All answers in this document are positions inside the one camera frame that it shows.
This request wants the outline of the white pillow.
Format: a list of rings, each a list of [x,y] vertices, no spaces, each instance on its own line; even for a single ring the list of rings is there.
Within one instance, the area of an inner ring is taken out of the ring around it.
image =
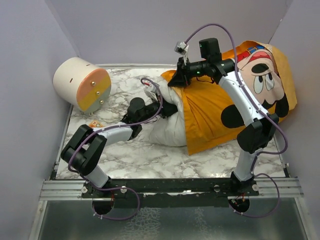
[[[169,147],[185,147],[187,145],[184,105],[181,94],[168,86],[168,82],[161,76],[156,77],[155,83],[159,85],[160,92],[165,101],[174,104],[177,112],[168,118],[160,118],[153,124],[149,133],[149,141]]]

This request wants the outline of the orange Mickey Mouse pillowcase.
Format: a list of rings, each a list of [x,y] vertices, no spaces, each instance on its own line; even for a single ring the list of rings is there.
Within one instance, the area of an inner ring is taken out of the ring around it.
[[[222,54],[237,58],[242,79],[258,102],[280,120],[297,105],[297,96],[288,58],[275,46],[245,41]],[[167,83],[175,74],[161,74]],[[186,148],[196,154],[235,139],[245,127],[229,95],[208,76],[193,78],[185,88],[172,87],[183,102]]]

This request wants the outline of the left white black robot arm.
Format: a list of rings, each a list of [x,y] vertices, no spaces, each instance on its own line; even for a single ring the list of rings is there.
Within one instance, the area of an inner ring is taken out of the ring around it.
[[[122,120],[106,128],[81,125],[61,151],[60,157],[68,163],[69,170],[80,174],[93,185],[97,196],[106,197],[111,190],[110,177],[98,166],[106,146],[130,141],[142,131],[142,124],[159,116],[163,119],[178,112],[175,104],[153,100],[146,105],[140,97],[133,98]]]

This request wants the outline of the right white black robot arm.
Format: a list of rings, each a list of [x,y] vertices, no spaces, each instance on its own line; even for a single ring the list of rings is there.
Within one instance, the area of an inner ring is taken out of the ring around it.
[[[199,41],[202,61],[190,62],[189,46],[185,41],[177,42],[174,50],[181,54],[177,62],[176,73],[169,81],[169,87],[187,87],[191,79],[208,76],[231,98],[238,110],[245,128],[237,135],[240,155],[231,177],[229,189],[240,196],[248,189],[248,181],[254,178],[254,168],[258,156],[273,138],[279,118],[269,114],[251,93],[237,69],[233,58],[222,59],[216,38]]]

